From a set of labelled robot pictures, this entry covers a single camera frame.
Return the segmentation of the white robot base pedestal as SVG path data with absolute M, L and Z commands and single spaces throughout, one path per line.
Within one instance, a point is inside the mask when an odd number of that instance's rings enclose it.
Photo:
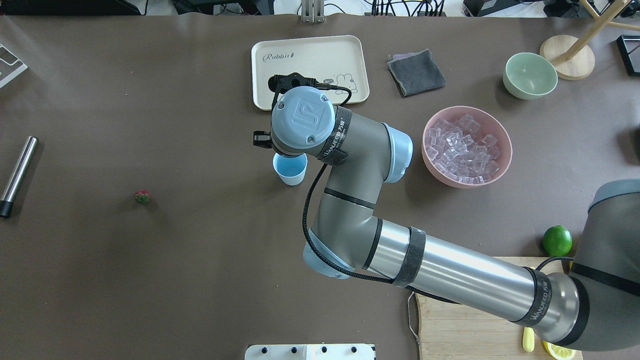
M 374 344 L 307 343 L 254 344 L 247 347 L 245 360 L 376 360 Z

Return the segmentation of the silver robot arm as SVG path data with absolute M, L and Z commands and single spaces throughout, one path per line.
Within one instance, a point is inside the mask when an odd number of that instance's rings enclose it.
M 309 267 L 329 277 L 366 280 L 470 306 L 532 328 L 544 341 L 601 352 L 639 344 L 639 180 L 601 186 L 568 274 L 544 274 L 377 218 L 384 183 L 403 177 L 410 137 L 334 105 L 326 83 L 270 85 L 270 132 L 254 146 L 331 166 L 312 227 L 302 231 Z

